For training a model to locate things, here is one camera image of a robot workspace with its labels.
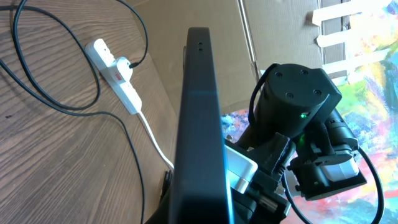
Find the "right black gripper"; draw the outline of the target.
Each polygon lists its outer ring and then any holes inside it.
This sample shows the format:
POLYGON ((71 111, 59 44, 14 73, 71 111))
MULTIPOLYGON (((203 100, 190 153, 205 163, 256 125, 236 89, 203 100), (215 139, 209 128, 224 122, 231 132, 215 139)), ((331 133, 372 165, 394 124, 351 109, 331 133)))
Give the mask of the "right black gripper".
POLYGON ((293 173, 294 189, 308 201, 320 200, 366 183, 356 177, 332 182, 321 170, 324 164, 302 164, 293 158, 295 144, 281 134, 255 149, 225 142, 235 223, 280 223, 294 206, 283 198, 291 193, 287 174, 293 173))

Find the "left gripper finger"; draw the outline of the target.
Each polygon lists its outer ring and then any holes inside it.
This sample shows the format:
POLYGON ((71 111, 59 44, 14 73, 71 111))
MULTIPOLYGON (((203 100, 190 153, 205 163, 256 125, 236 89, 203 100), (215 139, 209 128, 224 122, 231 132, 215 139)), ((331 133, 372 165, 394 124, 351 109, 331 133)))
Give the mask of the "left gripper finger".
POLYGON ((160 195, 159 206, 157 210, 146 221, 146 224, 168 224, 169 220, 169 204, 170 204, 170 186, 172 183, 173 173, 171 170, 166 171, 162 183, 162 191, 160 195))

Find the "blue Samsung Galaxy smartphone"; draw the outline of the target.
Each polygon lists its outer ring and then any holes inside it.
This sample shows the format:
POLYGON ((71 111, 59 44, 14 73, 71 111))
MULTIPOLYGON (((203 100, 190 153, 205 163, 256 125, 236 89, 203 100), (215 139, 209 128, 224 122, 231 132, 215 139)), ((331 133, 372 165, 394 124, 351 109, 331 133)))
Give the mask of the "blue Samsung Galaxy smartphone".
POLYGON ((183 60, 169 223, 233 223, 210 30, 191 27, 183 60))

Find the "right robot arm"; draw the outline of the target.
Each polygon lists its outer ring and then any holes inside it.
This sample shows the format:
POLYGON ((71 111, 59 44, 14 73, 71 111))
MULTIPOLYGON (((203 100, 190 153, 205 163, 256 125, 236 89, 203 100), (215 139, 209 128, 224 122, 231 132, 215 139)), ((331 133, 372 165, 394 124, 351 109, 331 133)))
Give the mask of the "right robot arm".
POLYGON ((273 64, 249 103, 249 126, 226 141, 236 223, 279 223, 293 191, 320 200, 366 183, 358 140, 336 110, 341 92, 324 70, 273 64))

